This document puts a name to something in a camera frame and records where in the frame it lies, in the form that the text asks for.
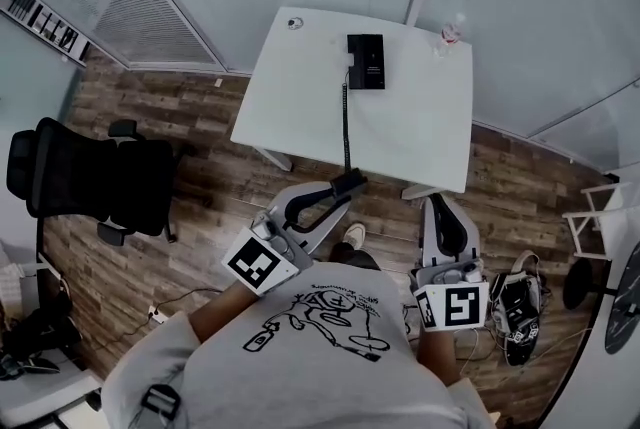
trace chair armrest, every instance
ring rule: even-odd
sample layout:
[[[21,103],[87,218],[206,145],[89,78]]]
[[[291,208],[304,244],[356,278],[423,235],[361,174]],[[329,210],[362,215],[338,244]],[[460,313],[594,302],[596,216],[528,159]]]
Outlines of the chair armrest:
[[[98,237],[111,246],[124,245],[124,238],[134,233],[133,230],[127,230],[126,228],[114,228],[105,223],[98,223]]]
[[[135,120],[117,120],[109,125],[109,137],[130,137],[144,141],[145,137],[137,132],[138,122]]]

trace wooden floor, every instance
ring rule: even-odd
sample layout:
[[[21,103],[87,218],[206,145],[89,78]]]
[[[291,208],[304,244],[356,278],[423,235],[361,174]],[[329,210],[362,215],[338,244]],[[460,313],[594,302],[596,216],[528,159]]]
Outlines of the wooden floor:
[[[294,170],[283,172],[252,149],[229,141],[247,79],[225,77],[219,88],[215,77],[123,72],[95,50],[84,80],[73,99],[66,122],[73,130],[105,138],[109,123],[118,118],[139,121],[148,137],[168,138],[198,148],[179,171],[183,191],[209,193],[210,209],[188,198],[176,199],[171,220],[179,241],[135,235],[123,248],[103,244],[96,222],[70,216],[48,219],[44,250],[65,275],[73,293],[73,317],[85,339],[80,352],[88,365],[106,376],[123,353],[153,327],[106,349],[92,351],[144,322],[149,305],[178,297],[195,287],[224,287],[230,278],[220,258],[247,226],[255,212],[282,188],[311,180],[327,180],[341,168],[293,158]],[[594,299],[574,312],[562,306],[562,281],[573,244],[560,215],[586,209],[579,190],[606,181],[596,172],[543,149],[474,127],[467,191],[454,198],[476,222],[482,238],[482,256],[492,274],[508,270],[525,249],[542,259],[552,297],[545,309],[534,355],[554,344],[551,352],[519,370],[504,362],[488,331],[479,332],[479,345],[464,368],[490,411],[500,411],[504,426],[535,421],[543,412],[572,361]],[[348,224],[362,221],[368,234],[365,247],[398,283],[405,302],[412,301],[406,273],[419,256],[420,201],[400,200],[406,183],[368,175],[366,193],[319,248],[326,257]],[[207,295],[194,294],[167,306],[168,312],[190,310]],[[410,310],[412,336],[416,311]],[[462,367],[474,344],[473,332],[458,334]]]

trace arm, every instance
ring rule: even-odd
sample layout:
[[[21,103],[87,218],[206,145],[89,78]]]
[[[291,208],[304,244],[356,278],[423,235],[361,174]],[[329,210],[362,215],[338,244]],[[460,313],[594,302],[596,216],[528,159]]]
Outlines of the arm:
[[[188,317],[176,313],[129,349],[102,390],[111,427],[129,427],[149,387],[179,380],[193,352],[257,299],[242,284],[234,283]]]
[[[460,381],[452,332],[434,331],[425,333],[422,331],[417,358],[418,363],[433,372],[445,386],[450,386]]]
[[[447,387],[455,404],[464,411],[469,429],[495,429],[471,381],[460,377],[452,332],[423,331],[417,358],[421,365],[433,372]]]
[[[189,323],[198,340],[204,343],[258,299],[258,296],[236,281],[222,294],[189,315]]]

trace cable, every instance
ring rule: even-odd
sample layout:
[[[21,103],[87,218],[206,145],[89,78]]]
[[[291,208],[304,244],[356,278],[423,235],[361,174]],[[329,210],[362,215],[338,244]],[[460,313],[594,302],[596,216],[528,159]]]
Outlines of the cable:
[[[348,91],[347,78],[349,70],[344,76],[342,83],[342,142],[344,144],[344,170],[351,171],[351,146],[349,145],[349,107],[348,107]]]
[[[472,363],[476,363],[476,362],[479,362],[479,361],[486,361],[491,357],[491,355],[496,350],[496,348],[500,347],[498,345],[498,342],[496,341],[496,339],[493,337],[493,334],[491,333],[491,330],[489,328],[484,326],[484,327],[478,328],[478,329],[486,329],[489,332],[489,334],[491,335],[491,338],[493,339],[493,347],[482,358],[473,358],[472,359],[472,356],[473,356],[473,351],[472,351],[471,354],[467,358],[456,358],[456,360],[458,360],[458,361],[467,361],[467,362],[472,362]]]
[[[547,354],[548,352],[550,352],[551,350],[555,349],[556,347],[558,347],[560,344],[565,343],[567,340],[577,337],[578,335],[582,335],[583,333],[586,333],[587,331],[591,331],[593,329],[593,326],[590,326],[588,328],[585,329],[581,329],[580,331],[573,333],[572,335],[569,335],[568,337],[563,338],[562,340],[560,340],[560,342],[556,342],[555,344],[553,344],[551,347],[548,347],[545,351],[543,351],[541,354],[539,354],[538,356],[534,356],[533,358],[531,358],[527,363],[525,363],[524,365],[522,365],[519,369],[518,369],[518,374],[513,374],[511,376],[505,377],[504,379],[502,379],[501,381],[498,381],[495,385],[492,386],[488,386],[487,388],[482,388],[482,390],[493,390],[495,388],[498,388],[501,384],[506,383],[507,381],[509,381],[510,379],[514,379],[515,377],[519,377],[520,373],[525,370],[527,367],[530,367],[533,363],[535,363],[536,360],[539,360],[540,358],[542,358],[545,354]]]
[[[480,334],[478,333],[478,330],[474,329],[473,332],[476,334],[476,343],[473,344],[473,349],[471,350],[471,354],[469,355],[469,357],[467,358],[467,361],[464,362],[464,365],[460,369],[460,374],[461,375],[462,375],[462,372],[464,371],[465,367],[469,363],[469,360],[473,357],[473,353],[476,352],[476,348],[478,347],[478,342],[480,341]]]
[[[506,349],[498,343],[498,339],[493,334],[493,331],[491,331],[491,328],[489,326],[484,326],[484,329],[486,329],[489,332],[489,335],[491,335],[491,338],[493,338],[493,341],[496,344],[496,347],[500,348],[503,351],[506,351]]]
[[[216,294],[221,294],[222,293],[221,290],[210,288],[210,287],[202,287],[202,288],[193,289],[193,290],[190,290],[189,292],[187,292],[186,294],[181,295],[180,297],[177,297],[175,299],[169,299],[167,301],[163,301],[162,303],[158,303],[158,305],[156,306],[156,314],[158,313],[158,310],[160,309],[161,306],[167,305],[169,303],[175,303],[176,301],[181,301],[185,297],[190,296],[191,294],[194,294],[196,292],[215,292]],[[89,351],[96,353],[98,351],[102,351],[103,349],[106,349],[107,347],[109,347],[109,346],[111,346],[113,344],[117,344],[124,337],[132,337],[132,336],[134,336],[142,328],[144,328],[147,324],[149,324],[149,322],[151,322],[152,318],[153,318],[153,314],[151,314],[151,313],[147,314],[147,320],[144,321],[139,326],[136,326],[136,328],[133,331],[128,331],[128,332],[122,333],[118,338],[114,338],[113,340],[109,340],[106,344],[102,344],[102,345],[100,345],[98,347],[94,347],[94,348],[89,348]],[[80,359],[82,359],[82,356],[78,356],[77,358],[67,358],[66,360],[62,360],[62,361],[54,363],[54,365],[61,365],[61,364],[66,363],[68,361],[77,361],[77,360],[80,360]]]

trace black round object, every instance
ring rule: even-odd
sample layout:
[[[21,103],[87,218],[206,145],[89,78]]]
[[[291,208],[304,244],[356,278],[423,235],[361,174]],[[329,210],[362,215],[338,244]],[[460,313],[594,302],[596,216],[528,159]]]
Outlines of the black round object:
[[[564,280],[562,301],[568,310],[575,310],[587,297],[593,285],[593,268],[591,262],[581,258],[571,266]]]
[[[189,157],[195,157],[196,155],[198,155],[198,150],[195,146],[187,144],[184,145],[184,154],[188,155]]]

